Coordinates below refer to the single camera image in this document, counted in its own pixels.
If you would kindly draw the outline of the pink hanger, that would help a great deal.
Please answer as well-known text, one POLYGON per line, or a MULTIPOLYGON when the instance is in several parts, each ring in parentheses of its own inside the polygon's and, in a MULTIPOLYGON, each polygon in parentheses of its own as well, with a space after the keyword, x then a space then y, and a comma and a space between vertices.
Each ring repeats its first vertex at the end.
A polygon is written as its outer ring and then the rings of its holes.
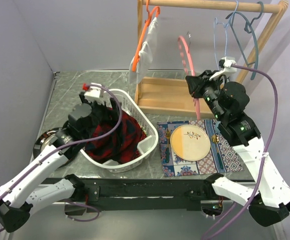
MULTIPOLYGON (((182 58, 182 64, 183 64, 186 75, 195 76, 194 65, 193 65, 193 61, 192 61, 192 57, 191 57, 191 53, 189 49, 190 44, 187 43, 185 37, 182 35, 178 37, 177 42, 178 42, 178 48, 180 50, 180 56, 182 58)), ((199 121, 201 119, 199 99, 193 98, 193 104, 195 107, 197 121, 199 121)))

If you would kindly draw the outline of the red plaid skirt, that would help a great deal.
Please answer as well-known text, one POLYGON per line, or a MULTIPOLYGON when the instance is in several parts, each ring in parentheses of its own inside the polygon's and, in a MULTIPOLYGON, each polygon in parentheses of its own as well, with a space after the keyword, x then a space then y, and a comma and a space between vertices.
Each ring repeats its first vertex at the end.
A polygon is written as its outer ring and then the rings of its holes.
MULTIPOLYGON (((111 129, 107 126, 96 127, 92 137, 102 136, 111 129)), ((123 111, 118 128, 106 137, 88 142, 85 151, 88 156, 101 164, 110 159, 119 164, 125 164, 134 159, 140 137, 140 125, 133 117, 123 111)))

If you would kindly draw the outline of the white cloth garment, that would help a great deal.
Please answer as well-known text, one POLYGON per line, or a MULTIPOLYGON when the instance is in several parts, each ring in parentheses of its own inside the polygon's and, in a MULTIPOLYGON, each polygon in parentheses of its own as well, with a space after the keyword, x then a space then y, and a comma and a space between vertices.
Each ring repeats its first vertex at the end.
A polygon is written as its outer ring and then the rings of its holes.
POLYGON ((129 66, 129 83, 139 84, 146 76, 152 62, 153 56, 157 49, 158 39, 158 19, 154 17, 148 29, 147 36, 143 41, 142 48, 139 50, 139 61, 136 66, 136 71, 132 71, 134 57, 132 58, 129 66))

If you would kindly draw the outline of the light blue wire hanger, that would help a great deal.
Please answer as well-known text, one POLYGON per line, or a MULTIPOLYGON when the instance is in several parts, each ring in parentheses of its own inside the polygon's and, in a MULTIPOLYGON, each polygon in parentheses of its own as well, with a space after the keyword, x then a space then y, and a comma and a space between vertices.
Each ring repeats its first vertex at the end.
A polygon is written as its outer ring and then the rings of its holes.
POLYGON ((236 58, 236 43, 229 25, 229 21, 233 17, 226 18, 233 10, 222 10, 221 12, 213 19, 213 57, 217 70, 219 70, 218 61, 222 57, 236 58))

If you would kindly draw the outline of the orange hanger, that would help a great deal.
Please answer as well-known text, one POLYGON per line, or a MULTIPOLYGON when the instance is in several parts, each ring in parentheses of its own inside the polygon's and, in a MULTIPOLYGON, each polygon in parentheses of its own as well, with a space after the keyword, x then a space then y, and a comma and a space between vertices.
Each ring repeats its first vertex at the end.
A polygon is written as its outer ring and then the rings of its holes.
POLYGON ((160 15, 160 7, 155 6, 153 8, 153 10, 149 9, 149 4, 150 4, 150 0, 146 0, 145 1, 145 5, 146 5, 146 11, 148 13, 147 15, 147 19, 144 21, 144 25, 143 25, 143 1, 142 0, 138 0, 137 1, 137 37, 138 37, 138 44, 137 44, 137 48, 136 48, 136 52, 134 55, 134 60, 132 63, 132 72, 136 72, 136 68, 137 68, 137 63, 140 60, 139 57, 139 52, 142 48, 142 44, 143 44, 143 40, 144 40, 144 36, 145 33, 147 31, 147 29, 149 28, 150 23, 152 22, 152 19, 154 17, 158 17, 160 15))

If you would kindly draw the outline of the red polka dot garment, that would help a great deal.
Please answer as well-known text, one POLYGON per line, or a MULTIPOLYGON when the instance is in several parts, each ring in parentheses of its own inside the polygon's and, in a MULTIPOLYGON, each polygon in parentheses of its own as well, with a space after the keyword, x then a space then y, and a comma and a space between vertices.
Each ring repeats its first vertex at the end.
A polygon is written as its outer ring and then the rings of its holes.
POLYGON ((143 154, 143 151, 140 150, 140 142, 143 141, 146 138, 147 138, 147 133, 144 130, 144 128, 142 127, 141 128, 141 137, 140 137, 140 139, 139 139, 139 141, 137 143, 136 151, 135 151, 135 154, 134 154, 134 158, 135 159, 138 158, 138 157, 140 157, 143 154))

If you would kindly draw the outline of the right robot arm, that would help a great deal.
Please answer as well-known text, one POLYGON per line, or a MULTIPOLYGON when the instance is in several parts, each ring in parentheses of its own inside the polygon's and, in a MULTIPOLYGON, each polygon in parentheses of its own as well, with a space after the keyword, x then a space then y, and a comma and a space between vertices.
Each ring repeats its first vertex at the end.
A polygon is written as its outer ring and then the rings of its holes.
POLYGON ((205 180, 204 194, 209 199, 222 196, 247 205, 252 218, 263 227, 278 223, 290 213, 290 187, 267 154, 254 121, 244 113, 249 103, 245 87, 235 81, 222 86, 222 79, 212 79, 212 75, 214 72, 206 70, 199 76, 186 76, 189 94, 205 100, 220 122, 221 135, 260 183, 253 196, 253 189, 215 173, 205 180))

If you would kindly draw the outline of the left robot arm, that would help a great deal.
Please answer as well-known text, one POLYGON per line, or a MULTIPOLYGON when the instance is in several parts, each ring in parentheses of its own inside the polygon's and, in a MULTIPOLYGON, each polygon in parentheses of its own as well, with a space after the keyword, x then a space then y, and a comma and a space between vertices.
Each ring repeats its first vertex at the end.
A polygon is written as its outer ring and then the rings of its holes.
POLYGON ((35 212, 58 201, 78 201, 86 195, 84 183, 74 174, 37 190, 54 170, 86 146, 112 134, 122 120, 122 107, 111 92, 111 109, 85 98, 69 114, 60 129, 36 157, 16 177, 0 186, 0 224, 12 233, 21 228, 35 212))

